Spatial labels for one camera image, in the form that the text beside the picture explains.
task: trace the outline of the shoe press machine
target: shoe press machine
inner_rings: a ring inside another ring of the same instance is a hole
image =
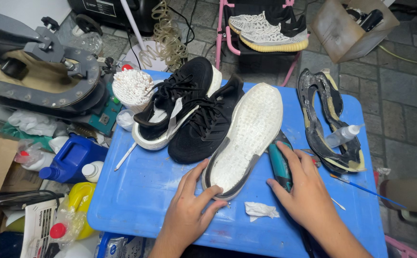
[[[57,22],[42,21],[45,27],[33,30],[0,14],[0,105],[110,135],[121,108],[113,101],[112,59],[101,63],[88,51],[63,46],[50,31],[58,29]]]

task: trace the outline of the white pole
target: white pole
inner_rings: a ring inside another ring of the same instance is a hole
[[[135,36],[138,39],[138,44],[140,45],[140,48],[142,49],[142,51],[146,50],[147,48],[145,47],[145,44],[143,44],[142,36],[140,35],[140,32],[138,31],[137,24],[135,23],[134,17],[132,16],[131,9],[129,8],[127,1],[121,0],[121,4],[123,6],[125,14],[127,15],[127,18],[129,19],[129,22],[132,25],[132,30],[134,31]]]

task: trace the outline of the black shoelace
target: black shoelace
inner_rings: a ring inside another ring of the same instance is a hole
[[[229,121],[229,118],[220,107],[220,105],[224,103],[223,100],[213,100],[209,97],[204,97],[202,99],[188,101],[188,103],[190,102],[195,102],[196,105],[199,105],[199,108],[194,111],[193,116],[189,119],[189,125],[192,126],[202,138],[205,138],[207,129],[210,132],[212,129],[212,122],[216,124],[217,118],[220,115]]]
[[[158,89],[156,93],[165,99],[172,98],[172,101],[176,101],[179,97],[184,97],[189,91],[199,91],[197,89],[198,84],[192,81],[193,75],[189,74],[184,76],[179,70],[176,70],[170,78],[165,79],[163,82],[154,85],[150,91],[155,88]]]

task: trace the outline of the hand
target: hand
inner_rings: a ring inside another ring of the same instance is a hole
[[[301,150],[293,152],[281,142],[277,147],[288,160],[293,187],[288,193],[274,179],[267,183],[290,216],[315,237],[330,257],[372,257],[339,218],[312,158]]]
[[[196,181],[208,163],[205,159],[181,178],[149,257],[180,257],[186,247],[204,233],[216,212],[228,204],[215,201],[202,213],[207,203],[223,192],[221,187],[212,185],[199,196],[194,196]]]
[[[267,183],[290,216],[312,234],[332,221],[340,221],[312,158],[301,150],[293,152],[281,142],[277,142],[277,147],[288,160],[292,191],[288,193],[273,179],[268,179]]]

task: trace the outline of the red bottle cap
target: red bottle cap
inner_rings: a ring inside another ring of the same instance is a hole
[[[65,225],[62,223],[57,223],[52,226],[51,231],[49,231],[49,235],[52,238],[57,239],[57,238],[63,237],[66,232],[67,232],[67,227],[65,227]]]
[[[129,64],[125,64],[121,67],[121,71],[124,71],[124,69],[133,70],[134,68]]]

